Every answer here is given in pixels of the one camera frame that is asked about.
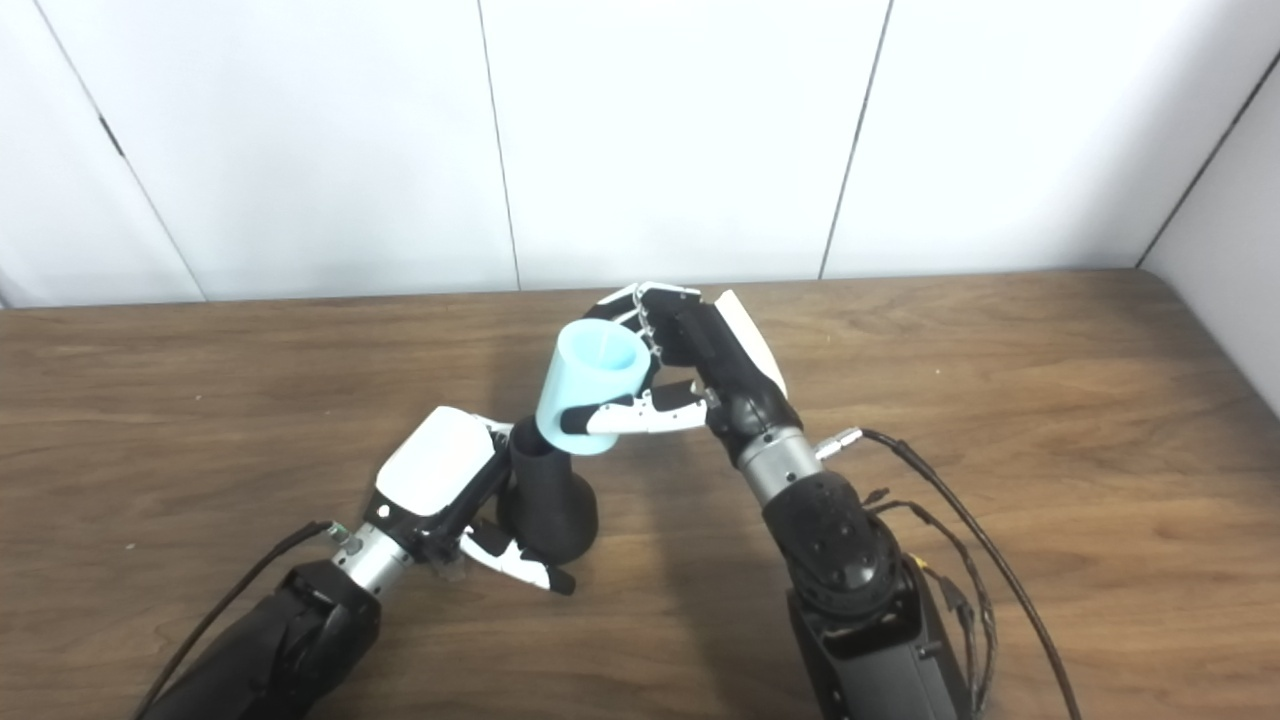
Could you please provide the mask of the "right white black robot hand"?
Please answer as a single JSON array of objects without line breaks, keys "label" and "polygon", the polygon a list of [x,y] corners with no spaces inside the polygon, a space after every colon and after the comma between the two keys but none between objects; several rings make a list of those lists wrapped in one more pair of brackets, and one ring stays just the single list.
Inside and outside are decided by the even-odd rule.
[{"label": "right white black robot hand", "polygon": [[742,470],[751,447],[803,428],[768,343],[731,290],[708,302],[700,290],[637,282],[600,299],[584,319],[639,341],[643,375],[635,389],[554,410],[553,430],[577,439],[705,427]]}]

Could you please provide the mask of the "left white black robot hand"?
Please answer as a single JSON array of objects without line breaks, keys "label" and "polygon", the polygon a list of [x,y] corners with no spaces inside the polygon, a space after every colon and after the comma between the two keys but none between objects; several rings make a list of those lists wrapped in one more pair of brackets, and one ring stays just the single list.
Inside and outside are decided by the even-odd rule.
[{"label": "left white black robot hand", "polygon": [[512,474],[509,424],[435,407],[375,475],[362,524],[334,564],[361,589],[385,596],[415,565],[442,575],[466,561],[552,593],[576,580],[483,518]]}]

